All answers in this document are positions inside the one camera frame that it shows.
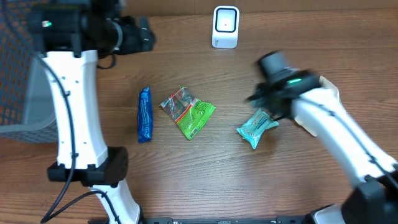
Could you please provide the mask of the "teal tissue packet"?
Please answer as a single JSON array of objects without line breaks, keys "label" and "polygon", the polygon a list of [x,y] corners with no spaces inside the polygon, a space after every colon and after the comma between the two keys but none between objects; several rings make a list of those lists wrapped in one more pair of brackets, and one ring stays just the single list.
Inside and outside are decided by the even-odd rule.
[{"label": "teal tissue packet", "polygon": [[258,109],[253,116],[244,123],[237,132],[247,140],[253,149],[257,148],[262,134],[272,128],[278,127],[279,123],[274,121],[265,111]]}]

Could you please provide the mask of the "green snack packet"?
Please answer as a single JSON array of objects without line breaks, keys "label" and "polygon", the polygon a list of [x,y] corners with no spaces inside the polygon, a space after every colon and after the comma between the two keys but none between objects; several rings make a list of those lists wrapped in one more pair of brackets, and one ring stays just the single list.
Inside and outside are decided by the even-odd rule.
[{"label": "green snack packet", "polygon": [[160,107],[174,120],[188,140],[193,139],[208,122],[216,107],[193,96],[182,86]]}]

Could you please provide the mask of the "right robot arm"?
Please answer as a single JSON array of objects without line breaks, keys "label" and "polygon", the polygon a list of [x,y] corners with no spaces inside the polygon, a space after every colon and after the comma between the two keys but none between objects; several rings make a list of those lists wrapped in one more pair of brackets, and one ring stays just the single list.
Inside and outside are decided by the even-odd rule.
[{"label": "right robot arm", "polygon": [[353,189],[341,205],[302,217],[312,224],[397,223],[397,160],[383,151],[344,109],[336,86],[310,70],[290,66],[273,51],[257,61],[265,81],[249,101],[294,119],[314,134],[345,172]]}]

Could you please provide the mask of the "blue snack bar wrapper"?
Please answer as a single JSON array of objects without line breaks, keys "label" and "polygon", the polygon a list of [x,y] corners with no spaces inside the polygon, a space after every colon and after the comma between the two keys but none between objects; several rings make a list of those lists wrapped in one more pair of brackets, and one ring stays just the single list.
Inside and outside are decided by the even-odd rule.
[{"label": "blue snack bar wrapper", "polygon": [[152,140],[153,124],[152,95],[150,86],[147,86],[139,93],[139,108],[137,114],[137,135],[139,143]]}]

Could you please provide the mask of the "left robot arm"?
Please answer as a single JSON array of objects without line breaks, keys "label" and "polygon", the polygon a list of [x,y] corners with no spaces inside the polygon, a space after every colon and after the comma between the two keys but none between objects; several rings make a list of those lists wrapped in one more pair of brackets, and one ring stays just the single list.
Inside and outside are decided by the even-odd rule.
[{"label": "left robot arm", "polygon": [[108,223],[142,223],[141,207],[126,180],[127,149],[106,145],[96,91],[99,59],[148,52],[155,44],[147,18],[122,16],[123,7],[120,0],[36,4],[27,25],[57,122],[58,156],[47,170],[49,180],[88,187]]}]

